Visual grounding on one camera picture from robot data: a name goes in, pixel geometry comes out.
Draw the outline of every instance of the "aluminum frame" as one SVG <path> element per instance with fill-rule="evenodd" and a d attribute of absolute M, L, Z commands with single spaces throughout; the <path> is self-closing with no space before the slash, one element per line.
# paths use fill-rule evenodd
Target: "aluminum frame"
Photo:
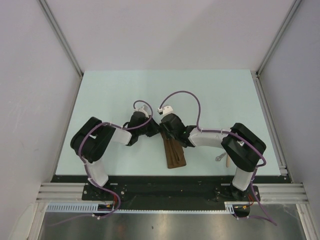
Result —
<path fill-rule="evenodd" d="M 40 235 L 41 226 L 44 220 L 44 215 L 48 204 L 50 203 L 74 203 L 75 205 L 81 205 L 86 203 L 112 203 L 112 201 L 83 201 L 82 194 L 86 183 L 43 183 L 40 187 L 36 204 L 37 209 L 34 216 L 33 224 L 30 230 L 28 240 L 37 240 Z M 255 184 L 259 187 L 259 193 L 262 204 L 295 204 L 300 220 L 305 232 L 307 240 L 319 239 L 319 232 L 314 225 L 314 217 L 309 205 L 308 197 L 302 183 L 284 183 L 284 184 Z M 226 211 L 229 211 L 227 207 L 232 202 L 225 202 Z M 159 213 L 167 214 L 168 211 L 119 211 L 119 213 L 132 213 L 132 214 L 146 214 L 146 213 Z M 225 214 L 227 212 L 215 212 L 215 211 L 170 211 L 174 214 Z"/>

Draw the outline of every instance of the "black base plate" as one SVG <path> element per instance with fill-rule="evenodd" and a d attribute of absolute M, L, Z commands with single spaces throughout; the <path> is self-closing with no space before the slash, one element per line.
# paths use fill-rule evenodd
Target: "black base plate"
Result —
<path fill-rule="evenodd" d="M 228 185 L 208 182 L 205 179 L 192 181 L 189 177 L 185 178 L 186 181 L 180 179 L 177 182 L 169 181 L 168 178 L 170 179 L 170 177 L 149 178 L 148 182 L 145 182 L 145 178 L 132 178 L 131 181 L 109 179 L 104 187 L 120 196 L 122 210 L 212 211 L 225 210 L 226 201 L 236 202 Z M 254 186 L 254 191 L 260 197 L 258 187 Z M 113 201 L 113 199 L 110 193 L 88 182 L 84 186 L 82 194 L 84 201 Z"/>

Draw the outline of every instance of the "wire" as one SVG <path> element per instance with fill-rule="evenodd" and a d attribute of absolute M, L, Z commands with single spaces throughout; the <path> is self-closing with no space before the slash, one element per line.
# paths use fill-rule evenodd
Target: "wire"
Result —
<path fill-rule="evenodd" d="M 105 214 L 105 215 L 102 215 L 102 216 L 95 216 L 94 214 L 93 214 L 93 215 L 92 215 L 92 214 L 82 214 L 82 215 L 77 215 L 77 216 L 74 216 L 74 217 L 70 217 L 70 218 L 68 218 L 68 219 L 65 219 L 65 220 L 62 220 L 62 221 L 59 221 L 59 222 L 56 222 L 56 223 L 53 223 L 53 224 L 49 224 L 48 226 L 53 227 L 53 226 L 56 226 L 56 225 L 59 225 L 59 224 L 63 224 L 63 223 L 72 221 L 72 220 L 77 219 L 77 218 L 89 217 L 89 216 L 96 217 L 97 219 L 105 219 L 105 218 L 111 216 L 113 213 L 115 213 L 115 212 L 120 208 L 121 199 L 120 199 L 119 195 L 118 195 L 117 193 L 115 193 L 114 191 L 111 191 L 111 190 L 109 190 L 109 189 L 107 189 L 107 188 L 104 188 L 104 187 L 98 185 L 98 184 L 93 180 L 93 178 L 92 178 L 92 176 L 91 176 L 91 174 L 90 174 L 90 172 L 89 172 L 89 170 L 88 170 L 88 167 L 87 167 L 87 161 L 86 161 L 86 160 L 84 159 L 84 157 L 82 156 L 82 148 L 84 147 L 84 144 L 85 144 L 85 142 L 87 141 L 87 139 L 89 138 L 89 136 L 90 136 L 96 129 L 100 128 L 101 126 L 109 125 L 109 126 L 112 126 L 112 127 L 118 128 L 118 129 L 124 129 L 124 130 L 126 130 L 126 131 L 129 131 L 129 130 L 138 129 L 138 128 L 141 128 L 141 127 L 147 125 L 147 124 L 151 121 L 151 119 L 152 119 L 152 117 L 153 117 L 153 115 L 154 115 L 154 111 L 153 111 L 151 105 L 150 105 L 149 103 L 147 103 L 146 101 L 144 101 L 144 100 L 137 100 L 137 101 L 135 101 L 135 102 L 133 103 L 133 108 L 134 108 L 134 109 L 136 109 L 136 104 L 137 104 L 137 103 L 144 103 L 144 104 L 146 104 L 146 105 L 150 108 L 151 115 L 149 116 L 149 119 L 148 119 L 146 122 L 142 123 L 142 124 L 139 125 L 139 126 L 134 126 L 134 127 L 129 127 L 129 128 L 122 127 L 122 126 L 113 124 L 113 123 L 111 123 L 111 122 L 102 122 L 102 123 L 99 123 L 99 124 L 96 125 L 94 128 L 92 128 L 92 129 L 87 133 L 87 135 L 83 138 L 83 140 L 82 140 L 82 142 L 81 142 L 81 144 L 80 144 L 79 150 L 78 150 L 78 156 L 80 157 L 81 161 L 82 161 L 83 164 L 84 164 L 85 172 L 86 172 L 86 174 L 87 174 L 87 176 L 88 176 L 88 179 L 89 179 L 90 182 L 92 183 L 92 185 L 94 185 L 96 188 L 99 188 L 99 189 L 101 189 L 101 190 L 103 190 L 103 191 L 106 191 L 106 192 L 112 194 L 112 195 L 113 195 L 113 201 L 114 201 L 114 205 L 113 205 L 113 206 L 115 206 L 115 204 L 117 203 L 117 200 L 118 200 L 117 206 L 116 206 L 112 211 L 110 211 L 109 213 L 107 213 L 107 214 Z"/>
<path fill-rule="evenodd" d="M 252 205 L 255 203 L 255 200 L 254 200 L 254 198 L 251 196 L 251 194 L 248 194 L 248 198 L 249 198 L 249 200 L 252 202 L 252 203 L 250 203 L 249 206 L 252 206 Z"/>
<path fill-rule="evenodd" d="M 176 94 L 179 94 L 179 93 L 186 93 L 186 94 L 190 94 L 192 95 L 196 102 L 198 103 L 198 116 L 196 118 L 196 128 L 198 129 L 198 131 L 202 132 L 202 133 L 222 133 L 222 134 L 228 134 L 228 135 L 232 135 L 234 137 L 236 137 L 237 139 L 241 140 L 242 142 L 244 142 L 246 145 L 249 146 L 249 148 L 251 148 L 263 161 L 263 163 L 261 164 L 258 164 L 257 166 L 255 166 L 255 170 L 253 171 L 253 174 L 252 174 L 252 177 L 251 177 L 251 180 L 250 180 L 250 188 L 252 190 L 252 192 L 254 193 L 255 190 L 254 190 L 254 186 L 253 186 L 253 181 L 255 179 L 255 176 L 257 174 L 257 170 L 258 168 L 260 167 L 263 167 L 267 164 L 267 161 L 265 159 L 265 157 L 252 145 L 250 144 L 250 142 L 248 142 L 247 140 L 245 140 L 243 137 L 239 136 L 238 134 L 234 133 L 234 132 L 231 132 L 231 131 L 226 131 L 226 130 L 221 130 L 221 129 L 201 129 L 199 127 L 199 121 L 200 121 L 200 115 L 201 115 L 201 104 L 200 104 L 200 101 L 199 99 L 197 98 L 196 95 L 194 95 L 192 92 L 190 91 L 185 91 L 185 90 L 180 90 L 180 91 L 175 91 L 173 93 L 171 93 L 169 96 L 167 96 L 161 103 L 160 105 L 160 109 L 162 108 L 162 106 L 165 104 L 165 102 L 170 98 L 172 97 L 173 95 L 176 95 Z M 263 217 L 263 216 L 249 216 L 249 217 L 246 217 L 247 218 L 251 218 L 251 219 L 264 219 L 264 220 L 267 220 L 271 223 L 273 223 L 275 226 L 277 226 L 277 223 L 269 216 L 269 214 L 267 213 L 266 209 L 262 206 L 262 204 L 260 203 L 258 197 L 254 194 L 254 198 L 256 200 L 256 202 L 259 204 L 261 210 L 264 212 L 264 214 L 267 216 L 266 217 Z"/>

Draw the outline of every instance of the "light blue table surface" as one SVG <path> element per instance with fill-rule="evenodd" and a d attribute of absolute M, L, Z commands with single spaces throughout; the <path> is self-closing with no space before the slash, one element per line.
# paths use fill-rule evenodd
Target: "light blue table surface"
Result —
<path fill-rule="evenodd" d="M 257 174 L 278 176 L 278 167 L 270 135 L 249 70 L 135 70 L 86 71 L 76 99 L 67 130 L 56 175 L 85 175 L 84 165 L 70 141 L 90 118 L 118 125 L 130 120 L 133 102 L 145 100 L 151 104 L 154 119 L 160 122 L 157 108 L 172 92 L 193 92 L 201 103 L 202 128 L 227 128 L 243 123 L 260 139 L 267 149 L 267 165 Z M 167 101 L 185 125 L 195 125 L 198 105 L 188 94 L 180 93 Z M 223 176 L 234 175 L 233 162 L 226 167 L 226 158 L 215 161 L 224 152 L 221 148 L 184 148 L 186 166 L 168 169 L 164 144 L 158 134 L 141 136 L 133 146 L 111 142 L 103 155 L 109 175 L 156 176 Z"/>

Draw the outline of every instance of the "purple cable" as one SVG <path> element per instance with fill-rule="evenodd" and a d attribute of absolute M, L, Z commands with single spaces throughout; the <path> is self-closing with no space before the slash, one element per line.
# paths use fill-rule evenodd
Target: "purple cable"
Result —
<path fill-rule="evenodd" d="M 111 212 L 109 212 L 108 214 L 106 214 L 106 215 L 104 215 L 104 216 L 97 216 L 97 218 L 99 217 L 99 219 L 105 219 L 105 218 L 111 216 L 113 213 L 115 213 L 115 211 L 117 211 L 117 210 L 120 208 L 121 199 L 120 199 L 119 195 L 116 194 L 114 191 L 111 191 L 111 190 L 109 190 L 109 189 L 107 189 L 107 188 L 104 188 L 104 187 L 98 185 L 98 184 L 92 179 L 92 176 L 91 176 L 91 174 L 90 174 L 89 171 L 88 171 L 87 162 L 86 162 L 86 160 L 85 160 L 85 159 L 83 158 L 83 156 L 82 156 L 82 148 L 84 147 L 84 144 L 85 144 L 86 140 L 89 138 L 89 136 L 90 136 L 96 129 L 98 129 L 98 128 L 101 127 L 101 126 L 109 125 L 109 126 L 112 126 L 112 127 L 114 127 L 114 128 L 123 129 L 123 130 L 127 130 L 127 131 L 128 131 L 128 130 L 138 129 L 138 128 L 141 128 L 141 127 L 147 125 L 147 124 L 151 121 L 151 119 L 152 119 L 152 117 L 153 117 L 153 115 L 154 115 L 154 111 L 153 111 L 151 105 L 150 105 L 149 103 L 147 103 L 146 101 L 143 101 L 143 100 L 137 100 L 137 101 L 135 101 L 135 102 L 133 103 L 133 108 L 134 108 L 134 109 L 136 108 L 136 103 L 144 103 L 144 104 L 146 104 L 146 105 L 150 108 L 151 115 L 150 115 L 149 119 L 148 119 L 146 122 L 144 122 L 143 124 L 141 124 L 141 125 L 139 125 L 139 126 L 134 126 L 134 127 L 129 127 L 129 128 L 121 127 L 121 126 L 119 126 L 119 125 L 116 125 L 116 124 L 113 124 L 113 123 L 110 123 L 110 122 L 102 122 L 102 123 L 99 123 L 98 125 L 96 125 L 94 128 L 92 128 L 92 129 L 87 133 L 87 135 L 83 138 L 83 140 L 82 140 L 82 142 L 81 142 L 81 144 L 80 144 L 80 147 L 79 147 L 78 156 L 80 157 L 81 161 L 82 161 L 83 164 L 84 164 L 84 169 L 85 169 L 86 174 L 88 175 L 88 178 L 90 179 L 90 182 L 91 182 L 96 188 L 99 188 L 99 189 L 101 189 L 101 190 L 103 190 L 103 191 L 106 191 L 106 192 L 108 192 L 108 193 L 111 193 L 113 196 L 116 196 L 116 198 L 118 199 L 118 204 L 117 204 L 116 208 L 114 208 Z M 89 216 L 92 216 L 92 214 L 82 214 L 82 215 L 74 216 L 74 217 L 71 217 L 71 218 L 68 218 L 68 219 L 65 219 L 65 220 L 56 222 L 56 223 L 54 223 L 54 224 L 49 224 L 49 226 L 50 226 L 50 227 L 53 227 L 53 226 L 56 226 L 56 225 L 59 225 L 59 224 L 63 224 L 63 223 L 69 222 L 69 221 L 74 220 L 74 219 L 77 219 L 77 218 L 89 217 Z"/>
<path fill-rule="evenodd" d="M 225 130 L 219 130 L 219 129 L 201 129 L 199 127 L 199 121 L 200 121 L 200 115 L 201 115 L 201 105 L 200 105 L 200 101 L 199 99 L 197 98 L 196 95 L 194 95 L 192 92 L 190 91 L 185 91 L 185 90 L 180 90 L 180 91 L 175 91 L 173 93 L 171 93 L 169 96 L 167 96 L 161 103 L 160 105 L 160 109 L 163 107 L 163 105 L 165 104 L 165 102 L 170 98 L 172 97 L 173 95 L 176 95 L 176 94 L 180 94 L 180 93 L 185 93 L 185 94 L 190 94 L 192 95 L 196 102 L 198 103 L 198 117 L 196 119 L 196 128 L 202 132 L 202 133 L 223 133 L 223 134 L 229 134 L 229 135 L 232 135 L 234 137 L 236 137 L 237 139 L 243 141 L 246 145 L 249 146 L 249 148 L 251 148 L 263 161 L 263 163 L 257 165 L 255 167 L 255 170 L 252 174 L 252 177 L 251 177 L 251 181 L 250 181 L 250 188 L 252 190 L 252 192 L 254 193 L 254 185 L 253 185 L 253 181 L 255 179 L 255 176 L 256 176 L 256 173 L 257 173 L 257 169 L 260 168 L 260 167 L 263 167 L 267 164 L 267 161 L 265 159 L 265 157 L 252 145 L 250 144 L 250 142 L 248 142 L 247 140 L 245 140 L 243 137 L 239 136 L 238 134 L 235 134 L 234 132 L 230 132 L 230 131 L 225 131 Z M 275 226 L 277 226 L 277 223 L 269 216 L 268 212 L 266 211 L 266 209 L 262 206 L 262 204 L 260 203 L 258 197 L 254 194 L 254 198 L 256 200 L 256 202 L 259 204 L 260 208 L 262 209 L 262 211 L 264 212 L 264 214 L 267 216 L 266 217 L 263 217 L 263 216 L 249 216 L 249 218 L 251 219 L 263 219 L 263 220 L 267 220 L 271 223 L 273 223 Z"/>

